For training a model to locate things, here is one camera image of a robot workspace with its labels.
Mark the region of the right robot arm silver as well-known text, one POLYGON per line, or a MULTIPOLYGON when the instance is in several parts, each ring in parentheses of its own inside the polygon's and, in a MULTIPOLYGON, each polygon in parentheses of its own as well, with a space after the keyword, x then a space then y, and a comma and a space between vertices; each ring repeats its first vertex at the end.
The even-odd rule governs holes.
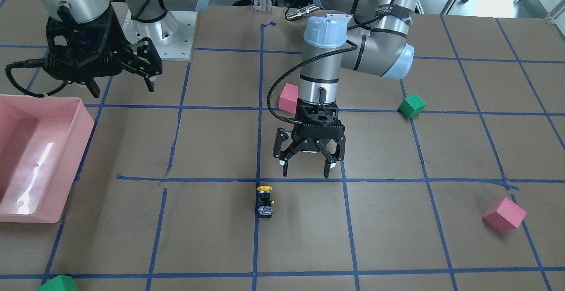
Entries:
POLYGON ((163 72, 163 59, 187 60, 192 49, 196 14, 209 0, 125 0, 129 16, 121 24, 110 0, 40 0, 49 13, 49 53, 18 66, 41 67, 62 84, 47 93, 19 90, 43 98, 76 83, 95 98, 95 78, 122 71, 141 76, 150 92, 163 72))

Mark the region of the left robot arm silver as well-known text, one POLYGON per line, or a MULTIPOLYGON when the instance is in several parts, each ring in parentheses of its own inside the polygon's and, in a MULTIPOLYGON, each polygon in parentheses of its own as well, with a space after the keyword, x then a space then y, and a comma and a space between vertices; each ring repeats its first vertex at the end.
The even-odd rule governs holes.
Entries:
POLYGON ((279 128, 274 157, 288 174, 290 159, 299 152, 321 153, 324 176, 345 158, 345 126, 339 120, 337 94, 341 69, 388 78, 404 78, 415 50, 407 43, 418 0, 313 0, 321 9, 340 11, 351 19, 311 16, 303 34, 302 62, 271 86, 267 106, 271 114, 293 124, 279 128), (278 115, 271 106, 275 88, 299 70, 294 118, 278 115))

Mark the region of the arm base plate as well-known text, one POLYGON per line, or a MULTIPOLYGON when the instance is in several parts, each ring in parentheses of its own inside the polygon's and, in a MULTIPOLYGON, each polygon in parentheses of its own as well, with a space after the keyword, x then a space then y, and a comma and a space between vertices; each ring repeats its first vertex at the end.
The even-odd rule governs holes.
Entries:
POLYGON ((163 61, 189 61, 197 19, 197 12, 169 11, 161 21, 142 23, 132 21, 128 11, 123 32, 131 43, 150 38, 163 61))

